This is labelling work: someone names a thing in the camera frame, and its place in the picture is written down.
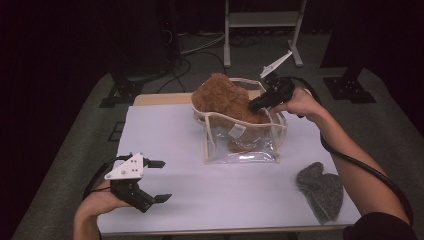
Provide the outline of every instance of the gray fabric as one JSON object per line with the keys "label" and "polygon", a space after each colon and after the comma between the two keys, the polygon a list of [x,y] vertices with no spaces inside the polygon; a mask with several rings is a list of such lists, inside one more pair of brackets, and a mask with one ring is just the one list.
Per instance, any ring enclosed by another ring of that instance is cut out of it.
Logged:
{"label": "gray fabric", "polygon": [[297,174],[296,183],[321,224],[337,219],[343,204],[343,185],[339,176],[323,174],[324,166],[315,162]]}

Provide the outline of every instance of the black sleeve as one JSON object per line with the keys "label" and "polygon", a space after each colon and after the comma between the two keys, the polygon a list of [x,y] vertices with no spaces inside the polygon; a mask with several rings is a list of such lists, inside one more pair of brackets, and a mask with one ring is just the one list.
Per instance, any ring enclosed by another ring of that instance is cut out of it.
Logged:
{"label": "black sleeve", "polygon": [[403,220],[380,212],[362,216],[353,227],[343,231],[345,240],[418,240],[414,230]]}

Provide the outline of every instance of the white tabletop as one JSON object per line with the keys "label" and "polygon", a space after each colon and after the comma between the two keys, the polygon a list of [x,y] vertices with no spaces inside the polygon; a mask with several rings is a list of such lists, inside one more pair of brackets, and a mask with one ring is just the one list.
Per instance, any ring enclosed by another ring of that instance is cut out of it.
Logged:
{"label": "white tabletop", "polygon": [[140,188],[148,194],[172,194],[146,213],[116,209],[98,220],[103,234],[240,232],[278,229],[333,229],[360,215],[347,193],[337,221],[320,225],[295,180],[314,162],[337,173],[323,149],[316,126],[295,115],[276,163],[204,164],[205,130],[192,118],[191,104],[130,107],[118,155],[143,152],[163,160],[163,169],[144,169]]}

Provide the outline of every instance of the brown plush toy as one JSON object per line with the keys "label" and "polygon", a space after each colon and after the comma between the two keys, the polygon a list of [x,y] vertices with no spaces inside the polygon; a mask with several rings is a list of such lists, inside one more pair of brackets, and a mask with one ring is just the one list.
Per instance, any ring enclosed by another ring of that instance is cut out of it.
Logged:
{"label": "brown plush toy", "polygon": [[[269,117],[264,110],[252,113],[248,109],[249,94],[246,89],[234,85],[230,79],[220,73],[214,73],[206,80],[191,97],[194,108],[200,112],[217,112],[228,117],[253,124],[269,123]],[[234,122],[223,118],[210,118],[212,128],[221,127],[230,132]],[[245,129],[238,137],[229,136],[228,147],[233,152],[246,152],[255,146],[255,141],[265,134],[266,128]]]}

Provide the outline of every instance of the transparent vinyl bag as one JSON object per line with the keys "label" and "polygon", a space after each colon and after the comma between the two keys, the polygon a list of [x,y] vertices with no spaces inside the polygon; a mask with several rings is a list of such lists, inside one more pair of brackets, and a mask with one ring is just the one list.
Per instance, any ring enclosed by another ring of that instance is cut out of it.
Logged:
{"label": "transparent vinyl bag", "polygon": [[[250,100],[265,92],[258,81],[242,78],[230,80],[248,90]],[[193,111],[194,119],[206,131],[205,164],[280,162],[278,149],[287,131],[283,114],[265,110],[270,123],[251,124],[216,112],[201,112],[194,106]]]}

